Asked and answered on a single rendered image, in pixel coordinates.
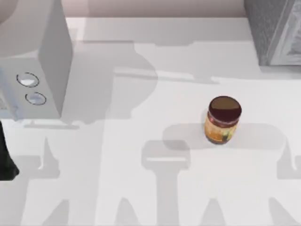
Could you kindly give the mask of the brown-lidded yellow jar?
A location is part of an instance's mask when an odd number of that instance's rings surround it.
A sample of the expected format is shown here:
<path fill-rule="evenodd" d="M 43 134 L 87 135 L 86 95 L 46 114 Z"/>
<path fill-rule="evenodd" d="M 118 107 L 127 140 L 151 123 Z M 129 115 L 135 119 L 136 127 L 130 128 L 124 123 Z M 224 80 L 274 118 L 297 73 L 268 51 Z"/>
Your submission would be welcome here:
<path fill-rule="evenodd" d="M 233 136 L 242 107 L 240 103 L 229 96 L 217 96 L 208 106 L 204 132 L 209 141 L 215 144 L 225 144 Z"/>

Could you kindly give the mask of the pale microwave oven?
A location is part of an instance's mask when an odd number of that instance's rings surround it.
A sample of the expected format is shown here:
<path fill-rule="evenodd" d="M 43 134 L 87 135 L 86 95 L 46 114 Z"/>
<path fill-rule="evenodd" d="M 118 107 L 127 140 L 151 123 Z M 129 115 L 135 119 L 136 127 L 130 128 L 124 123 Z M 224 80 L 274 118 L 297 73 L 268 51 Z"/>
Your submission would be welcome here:
<path fill-rule="evenodd" d="M 62 0 L 0 0 L 0 119 L 60 118 L 72 57 Z M 16 75 L 25 72 L 39 85 L 19 84 Z M 46 103 L 27 102 L 32 92 Z"/>

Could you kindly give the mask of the small microwave knob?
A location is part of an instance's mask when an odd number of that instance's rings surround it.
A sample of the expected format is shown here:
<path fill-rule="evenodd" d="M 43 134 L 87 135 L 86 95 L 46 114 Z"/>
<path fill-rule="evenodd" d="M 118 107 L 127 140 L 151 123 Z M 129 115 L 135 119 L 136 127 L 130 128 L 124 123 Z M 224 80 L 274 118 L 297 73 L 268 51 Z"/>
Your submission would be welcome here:
<path fill-rule="evenodd" d="M 47 101 L 46 97 L 39 92 L 26 94 L 25 99 L 32 105 L 44 105 Z"/>

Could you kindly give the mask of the large microwave knob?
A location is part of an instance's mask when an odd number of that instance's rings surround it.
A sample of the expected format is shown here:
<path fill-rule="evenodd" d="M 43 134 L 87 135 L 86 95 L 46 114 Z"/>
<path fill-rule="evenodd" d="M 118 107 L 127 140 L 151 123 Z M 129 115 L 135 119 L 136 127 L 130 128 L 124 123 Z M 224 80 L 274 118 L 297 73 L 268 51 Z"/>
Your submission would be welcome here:
<path fill-rule="evenodd" d="M 38 77 L 35 74 L 29 72 L 17 74 L 16 80 L 19 84 L 28 88 L 36 87 L 40 83 Z"/>

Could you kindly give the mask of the grey cabinet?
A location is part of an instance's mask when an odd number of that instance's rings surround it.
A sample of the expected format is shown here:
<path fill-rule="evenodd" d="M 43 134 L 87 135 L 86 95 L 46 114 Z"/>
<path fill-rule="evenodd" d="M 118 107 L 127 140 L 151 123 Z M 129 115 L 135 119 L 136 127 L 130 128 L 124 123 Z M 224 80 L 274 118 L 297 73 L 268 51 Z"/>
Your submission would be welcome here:
<path fill-rule="evenodd" d="M 301 0 L 244 0 L 260 66 L 301 66 Z"/>

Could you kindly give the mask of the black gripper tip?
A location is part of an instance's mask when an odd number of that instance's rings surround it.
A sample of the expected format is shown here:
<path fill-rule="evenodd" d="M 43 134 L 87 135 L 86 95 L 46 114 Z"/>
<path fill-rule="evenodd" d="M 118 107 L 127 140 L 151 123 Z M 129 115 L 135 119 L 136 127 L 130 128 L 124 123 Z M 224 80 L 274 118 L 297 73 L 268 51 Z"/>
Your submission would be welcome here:
<path fill-rule="evenodd" d="M 0 121 L 0 181 L 12 181 L 19 175 L 19 168 L 12 160 Z"/>

